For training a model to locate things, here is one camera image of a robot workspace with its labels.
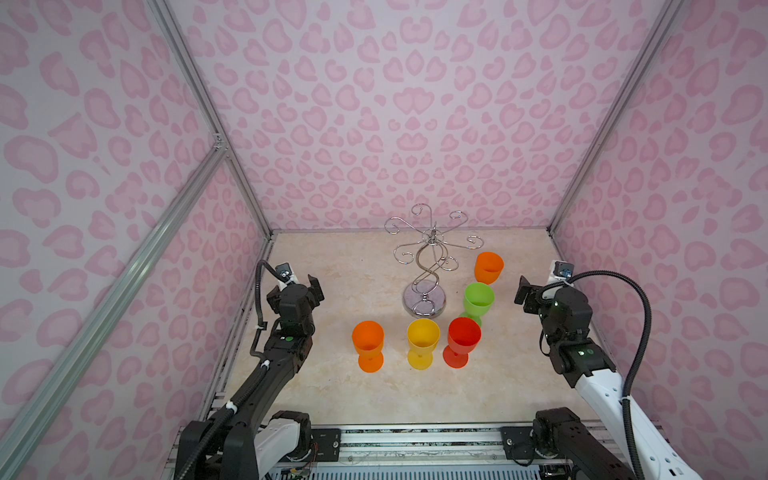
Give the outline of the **orange wine glass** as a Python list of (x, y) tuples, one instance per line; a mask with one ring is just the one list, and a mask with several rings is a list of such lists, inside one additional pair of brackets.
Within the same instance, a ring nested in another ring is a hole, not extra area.
[(358, 366), (365, 373), (375, 373), (382, 368), (384, 339), (384, 330), (377, 322), (364, 321), (354, 328), (352, 341), (358, 354)]
[(493, 252), (483, 252), (477, 256), (474, 276), (477, 282), (491, 285), (496, 282), (505, 266), (501, 256)]

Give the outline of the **green plastic wine glass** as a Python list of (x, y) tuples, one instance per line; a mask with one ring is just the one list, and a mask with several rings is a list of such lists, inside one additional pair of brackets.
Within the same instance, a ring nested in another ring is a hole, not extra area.
[(481, 282), (469, 284), (464, 291), (463, 316), (473, 320), (479, 327), (495, 302), (493, 289)]

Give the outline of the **red plastic wine glass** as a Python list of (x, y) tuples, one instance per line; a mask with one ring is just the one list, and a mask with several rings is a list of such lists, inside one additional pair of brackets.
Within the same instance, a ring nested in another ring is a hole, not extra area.
[(470, 353), (482, 338), (481, 327), (471, 318), (454, 319), (448, 328), (448, 344), (443, 350), (445, 363), (454, 369), (461, 369), (469, 362)]

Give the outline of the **yellow plastic wine glass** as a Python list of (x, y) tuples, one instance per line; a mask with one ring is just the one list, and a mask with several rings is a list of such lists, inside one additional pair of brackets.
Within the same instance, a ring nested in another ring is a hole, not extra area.
[(433, 320), (413, 321), (407, 329), (409, 365), (416, 370), (427, 370), (433, 363), (440, 337), (440, 327)]

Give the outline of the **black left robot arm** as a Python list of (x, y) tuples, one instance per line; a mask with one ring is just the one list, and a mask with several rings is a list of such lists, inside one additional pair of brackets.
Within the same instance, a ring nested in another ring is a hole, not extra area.
[(311, 455), (309, 415), (279, 411), (265, 416), (279, 393), (299, 372), (313, 345), (313, 310), (324, 300), (319, 280), (276, 287), (267, 302), (278, 314), (258, 365), (236, 393), (204, 421), (181, 433), (176, 479), (262, 479), (284, 457)]

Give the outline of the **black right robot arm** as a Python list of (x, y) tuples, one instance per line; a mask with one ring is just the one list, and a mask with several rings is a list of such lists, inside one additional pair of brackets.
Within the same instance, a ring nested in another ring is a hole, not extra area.
[[(593, 309), (587, 296), (574, 286), (589, 277), (618, 279), (639, 297), (643, 327), (626, 374), (619, 372), (589, 336)], [(547, 285), (534, 285), (521, 277), (514, 302), (538, 317), (540, 338), (548, 345), (546, 355), (554, 371), (590, 405), (620, 450), (618, 454), (609, 451), (575, 413), (560, 407), (536, 413), (530, 434), (534, 454), (563, 456), (576, 473), (589, 479), (698, 478), (632, 396), (652, 330), (650, 301), (636, 281), (607, 270), (561, 277)]]

